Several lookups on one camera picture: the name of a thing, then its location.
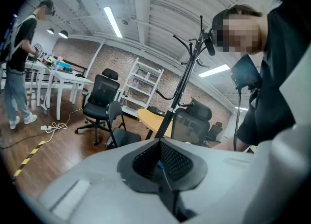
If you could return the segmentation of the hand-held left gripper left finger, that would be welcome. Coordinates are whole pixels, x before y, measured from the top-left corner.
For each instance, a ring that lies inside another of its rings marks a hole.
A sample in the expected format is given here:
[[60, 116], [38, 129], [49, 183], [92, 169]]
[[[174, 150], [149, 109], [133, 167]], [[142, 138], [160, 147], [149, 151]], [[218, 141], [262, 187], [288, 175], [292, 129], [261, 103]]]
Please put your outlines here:
[[57, 223], [176, 224], [155, 194], [130, 189], [117, 171], [118, 161], [145, 142], [96, 153], [52, 182], [37, 202]]

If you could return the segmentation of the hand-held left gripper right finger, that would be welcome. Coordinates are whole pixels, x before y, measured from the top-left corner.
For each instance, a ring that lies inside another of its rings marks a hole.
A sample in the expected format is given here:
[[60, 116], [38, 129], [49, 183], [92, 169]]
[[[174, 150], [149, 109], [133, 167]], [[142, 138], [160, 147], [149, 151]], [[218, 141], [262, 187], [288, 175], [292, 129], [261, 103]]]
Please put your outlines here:
[[182, 178], [171, 182], [176, 215], [184, 221], [245, 221], [251, 198], [255, 156], [161, 139], [182, 160]]

